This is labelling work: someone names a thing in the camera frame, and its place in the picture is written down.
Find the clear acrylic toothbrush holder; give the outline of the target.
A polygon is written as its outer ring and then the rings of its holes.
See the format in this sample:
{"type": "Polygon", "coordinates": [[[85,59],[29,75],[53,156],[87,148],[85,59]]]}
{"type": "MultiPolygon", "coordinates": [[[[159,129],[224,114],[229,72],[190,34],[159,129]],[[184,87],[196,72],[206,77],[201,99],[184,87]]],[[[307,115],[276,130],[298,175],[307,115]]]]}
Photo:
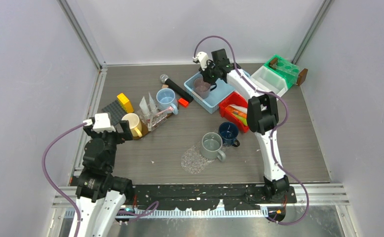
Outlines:
{"type": "Polygon", "coordinates": [[[168,118],[168,114],[161,113],[159,108],[152,110],[148,114],[144,114],[142,110],[138,110],[137,115],[148,132],[152,132],[157,129],[168,118]]]}

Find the pink toothbrush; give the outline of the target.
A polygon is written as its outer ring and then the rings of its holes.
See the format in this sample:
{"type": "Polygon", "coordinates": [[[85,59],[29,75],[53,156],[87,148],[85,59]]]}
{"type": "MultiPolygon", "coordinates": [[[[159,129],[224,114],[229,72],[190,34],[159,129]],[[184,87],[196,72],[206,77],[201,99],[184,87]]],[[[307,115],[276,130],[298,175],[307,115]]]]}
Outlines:
{"type": "Polygon", "coordinates": [[[160,116],[160,115],[162,115],[162,114],[169,114],[169,113],[171,113],[171,112],[173,112],[173,111],[174,111],[174,108],[173,108],[172,106],[169,106],[168,108],[166,108],[166,109],[164,109],[164,110],[162,110],[162,111],[156,113],[156,114],[155,114],[155,117],[158,117],[158,116],[160,116]]]}

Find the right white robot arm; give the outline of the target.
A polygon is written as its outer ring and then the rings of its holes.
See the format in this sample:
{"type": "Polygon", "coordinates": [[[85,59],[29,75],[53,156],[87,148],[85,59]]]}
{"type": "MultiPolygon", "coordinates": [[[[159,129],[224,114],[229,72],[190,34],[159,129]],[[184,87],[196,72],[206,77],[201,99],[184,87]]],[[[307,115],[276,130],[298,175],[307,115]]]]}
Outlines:
{"type": "Polygon", "coordinates": [[[201,51],[193,61],[200,65],[199,71],[205,82],[214,84],[222,79],[247,100],[247,125],[259,142],[264,163],[263,194],[266,200],[278,202],[290,187],[277,144],[279,97],[273,92],[262,91],[235,63],[230,62],[224,49],[213,51],[211,58],[201,51]]]}

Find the yellow mug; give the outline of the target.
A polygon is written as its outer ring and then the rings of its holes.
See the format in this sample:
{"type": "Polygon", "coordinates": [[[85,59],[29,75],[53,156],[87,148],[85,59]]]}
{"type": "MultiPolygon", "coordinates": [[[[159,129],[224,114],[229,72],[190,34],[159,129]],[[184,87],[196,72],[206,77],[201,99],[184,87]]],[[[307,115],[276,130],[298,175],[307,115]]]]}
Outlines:
{"type": "Polygon", "coordinates": [[[137,114],[128,113],[122,117],[122,120],[128,121],[133,137],[143,137],[141,120],[137,114]]]}

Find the grey mug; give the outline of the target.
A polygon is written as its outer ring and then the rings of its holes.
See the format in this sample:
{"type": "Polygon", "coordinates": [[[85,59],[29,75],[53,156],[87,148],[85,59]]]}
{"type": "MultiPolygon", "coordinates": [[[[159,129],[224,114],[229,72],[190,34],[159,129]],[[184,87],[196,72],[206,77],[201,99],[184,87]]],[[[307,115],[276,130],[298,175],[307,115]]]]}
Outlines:
{"type": "Polygon", "coordinates": [[[222,151],[223,141],[216,132],[208,132],[201,139],[200,153],[206,159],[224,162],[226,154],[222,151]]]}

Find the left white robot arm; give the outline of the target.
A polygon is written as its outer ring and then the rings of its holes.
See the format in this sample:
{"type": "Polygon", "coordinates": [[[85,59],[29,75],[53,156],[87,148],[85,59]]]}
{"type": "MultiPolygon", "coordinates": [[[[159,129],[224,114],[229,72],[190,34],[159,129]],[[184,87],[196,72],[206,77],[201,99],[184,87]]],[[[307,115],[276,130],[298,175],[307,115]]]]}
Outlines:
{"type": "Polygon", "coordinates": [[[129,122],[121,120],[122,132],[96,132],[84,127],[91,137],[84,146],[83,170],[77,178],[77,215],[73,219],[71,237],[106,237],[120,207],[134,198],[132,180],[113,176],[116,148],[133,140],[129,122]]]}

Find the teal cap toothpaste tube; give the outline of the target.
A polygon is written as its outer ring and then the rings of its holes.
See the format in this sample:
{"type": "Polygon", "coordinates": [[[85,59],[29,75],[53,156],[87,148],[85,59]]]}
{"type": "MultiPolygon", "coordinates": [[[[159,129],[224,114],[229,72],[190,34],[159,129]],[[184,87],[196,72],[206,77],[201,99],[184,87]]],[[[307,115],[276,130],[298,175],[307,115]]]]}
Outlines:
{"type": "Polygon", "coordinates": [[[150,113],[154,116],[157,113],[157,106],[150,92],[149,92],[149,107],[150,107],[150,113]]]}

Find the dark blue mug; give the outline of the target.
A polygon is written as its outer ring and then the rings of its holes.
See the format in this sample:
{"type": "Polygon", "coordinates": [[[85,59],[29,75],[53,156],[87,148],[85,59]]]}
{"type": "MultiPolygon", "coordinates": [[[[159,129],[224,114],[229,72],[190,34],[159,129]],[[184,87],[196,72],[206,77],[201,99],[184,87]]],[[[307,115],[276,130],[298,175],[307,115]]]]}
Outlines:
{"type": "Polygon", "coordinates": [[[223,122],[219,126],[219,135],[222,138],[224,146],[240,146],[240,142],[237,138],[239,135],[239,129],[234,123],[229,121],[223,122]]]}

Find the light blue mug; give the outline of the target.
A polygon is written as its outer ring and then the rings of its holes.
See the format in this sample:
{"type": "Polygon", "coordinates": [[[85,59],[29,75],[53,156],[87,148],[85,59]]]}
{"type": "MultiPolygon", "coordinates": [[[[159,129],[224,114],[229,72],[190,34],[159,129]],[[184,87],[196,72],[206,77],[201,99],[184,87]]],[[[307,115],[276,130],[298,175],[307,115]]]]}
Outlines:
{"type": "Polygon", "coordinates": [[[158,108],[161,111],[165,111],[166,113],[173,113],[175,115],[179,113],[178,101],[174,90],[170,88],[163,88],[159,90],[156,94],[156,100],[158,103],[158,108]]]}

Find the mauve mug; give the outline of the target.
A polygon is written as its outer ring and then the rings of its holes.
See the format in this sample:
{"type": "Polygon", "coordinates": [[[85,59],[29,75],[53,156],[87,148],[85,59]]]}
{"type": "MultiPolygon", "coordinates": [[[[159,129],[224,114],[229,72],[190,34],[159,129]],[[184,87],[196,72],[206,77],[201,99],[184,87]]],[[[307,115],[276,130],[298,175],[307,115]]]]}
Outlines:
{"type": "Polygon", "coordinates": [[[217,88],[216,84],[205,82],[203,78],[197,78],[193,82],[193,91],[202,99],[209,97],[210,92],[215,88],[217,88]]]}

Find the pink cap toothpaste tube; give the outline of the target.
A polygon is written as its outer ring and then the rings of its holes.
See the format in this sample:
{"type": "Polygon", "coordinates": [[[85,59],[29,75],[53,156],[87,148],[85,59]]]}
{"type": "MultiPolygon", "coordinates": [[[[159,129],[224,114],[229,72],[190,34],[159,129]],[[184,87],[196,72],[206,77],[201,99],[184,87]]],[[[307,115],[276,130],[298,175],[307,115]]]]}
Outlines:
{"type": "Polygon", "coordinates": [[[145,96],[143,96],[143,98],[141,99],[139,106],[140,106],[140,109],[142,111],[144,119],[149,120],[150,119],[150,110],[149,110],[149,107],[147,105],[145,96]]]}

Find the grey toothbrush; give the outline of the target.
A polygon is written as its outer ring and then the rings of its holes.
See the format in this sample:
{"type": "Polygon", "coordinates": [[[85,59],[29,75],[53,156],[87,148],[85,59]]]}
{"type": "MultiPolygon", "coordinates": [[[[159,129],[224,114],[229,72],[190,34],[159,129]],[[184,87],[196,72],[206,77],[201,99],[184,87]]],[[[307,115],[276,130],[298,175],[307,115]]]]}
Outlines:
{"type": "Polygon", "coordinates": [[[153,130],[153,122],[154,122],[154,115],[151,114],[149,116],[148,125],[147,125],[148,131],[152,131],[153,130]]]}

